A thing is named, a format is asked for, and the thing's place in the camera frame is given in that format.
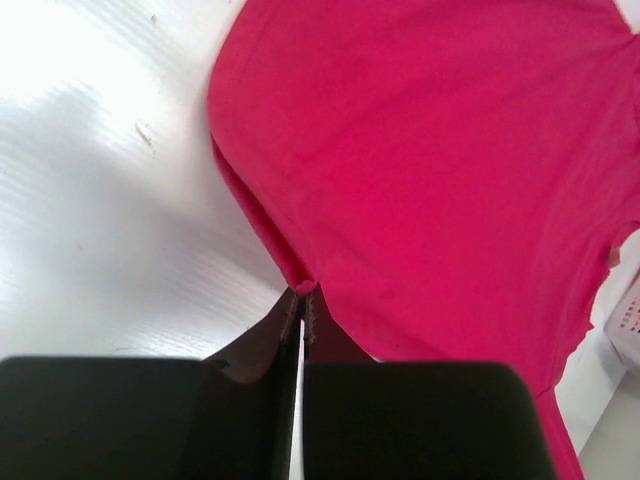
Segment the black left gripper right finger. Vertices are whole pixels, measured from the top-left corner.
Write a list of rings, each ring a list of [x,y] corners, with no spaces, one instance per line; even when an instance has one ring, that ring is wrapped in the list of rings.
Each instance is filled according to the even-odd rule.
[[[533,399],[495,363],[381,363],[304,307],[302,460],[307,479],[542,479]]]

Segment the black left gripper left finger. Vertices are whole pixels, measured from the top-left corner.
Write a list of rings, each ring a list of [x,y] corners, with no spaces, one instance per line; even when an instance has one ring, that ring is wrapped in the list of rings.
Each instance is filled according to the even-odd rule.
[[[299,300],[204,360],[18,356],[1,363],[5,479],[285,479]]]

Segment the magenta t shirt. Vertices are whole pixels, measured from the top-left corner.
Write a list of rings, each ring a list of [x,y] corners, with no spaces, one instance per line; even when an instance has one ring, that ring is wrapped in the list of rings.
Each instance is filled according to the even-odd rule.
[[[207,100],[220,171],[299,294],[380,360],[555,395],[639,228],[639,37],[612,1],[249,1]]]

